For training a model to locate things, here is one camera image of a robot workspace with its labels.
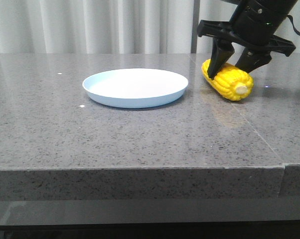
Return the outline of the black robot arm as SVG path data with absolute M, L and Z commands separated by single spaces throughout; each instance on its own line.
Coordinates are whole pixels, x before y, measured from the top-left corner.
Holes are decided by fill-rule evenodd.
M 271 52 L 290 56 L 295 45 L 275 35 L 296 4 L 294 0 L 234 0 L 237 7 L 229 21 L 201 20 L 199 37 L 213 38 L 207 73 L 213 79 L 234 54 L 233 43 L 244 47 L 236 67 L 250 73 L 268 64 Z

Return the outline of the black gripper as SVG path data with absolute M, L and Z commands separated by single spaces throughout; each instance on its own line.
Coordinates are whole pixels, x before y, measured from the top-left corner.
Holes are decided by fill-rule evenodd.
M 201 20 L 198 36 L 216 38 L 207 70 L 209 78 L 214 79 L 234 54 L 232 42 L 245 47 L 235 66 L 246 73 L 267 65 L 272 59 L 271 51 L 290 56 L 295 45 L 274 33 L 293 7 L 293 4 L 239 4 L 229 21 Z

